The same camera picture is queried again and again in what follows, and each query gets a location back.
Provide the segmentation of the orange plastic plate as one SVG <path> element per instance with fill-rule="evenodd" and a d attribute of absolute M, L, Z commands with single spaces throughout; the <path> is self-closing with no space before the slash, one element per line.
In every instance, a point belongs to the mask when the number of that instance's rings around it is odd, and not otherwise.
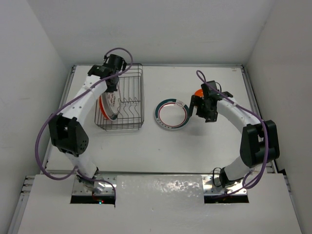
<path fill-rule="evenodd" d="M 198 89 L 195 93 L 194 93 L 195 96 L 197 97 L 200 97 L 202 98 L 204 95 L 203 95 L 203 90 L 202 89 Z"/>

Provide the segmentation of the white plate grey rim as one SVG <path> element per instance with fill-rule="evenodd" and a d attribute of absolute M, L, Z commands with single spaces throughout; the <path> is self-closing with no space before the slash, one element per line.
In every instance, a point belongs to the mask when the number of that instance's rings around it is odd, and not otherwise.
<path fill-rule="evenodd" d="M 110 121 L 117 120 L 118 114 L 121 110 L 120 91 L 113 93 L 103 93 L 101 95 L 103 108 Z"/>

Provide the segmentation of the white plate red rim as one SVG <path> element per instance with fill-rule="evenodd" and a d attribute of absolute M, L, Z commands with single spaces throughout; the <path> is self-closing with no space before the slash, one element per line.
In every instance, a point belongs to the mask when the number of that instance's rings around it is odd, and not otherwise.
<path fill-rule="evenodd" d="M 176 131 L 189 122 L 189 107 L 176 98 L 161 101 L 154 110 L 156 123 L 168 131 Z"/>

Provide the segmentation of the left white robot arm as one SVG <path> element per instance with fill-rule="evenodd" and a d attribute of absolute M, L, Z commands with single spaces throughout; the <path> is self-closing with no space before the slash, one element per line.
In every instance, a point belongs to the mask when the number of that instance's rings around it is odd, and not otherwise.
<path fill-rule="evenodd" d="M 105 92 L 117 90 L 118 73 L 126 69 L 124 58 L 110 54 L 103 65 L 93 65 L 73 103 L 49 121 L 52 145 L 64 153 L 85 177 L 93 178 L 98 168 L 85 153 L 89 138 L 83 128 L 85 119 L 97 99 Z"/>

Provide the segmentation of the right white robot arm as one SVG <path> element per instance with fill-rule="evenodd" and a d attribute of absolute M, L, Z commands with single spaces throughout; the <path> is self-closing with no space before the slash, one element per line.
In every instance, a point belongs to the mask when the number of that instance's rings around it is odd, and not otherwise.
<path fill-rule="evenodd" d="M 188 116 L 196 114 L 206 122 L 216 122 L 223 115 L 241 133 L 238 158 L 221 168 L 220 186 L 225 188 L 242 180 L 253 168 L 280 156 L 276 124 L 263 121 L 236 104 L 229 92 L 219 92 L 215 81 L 201 85 L 202 96 L 192 95 Z"/>

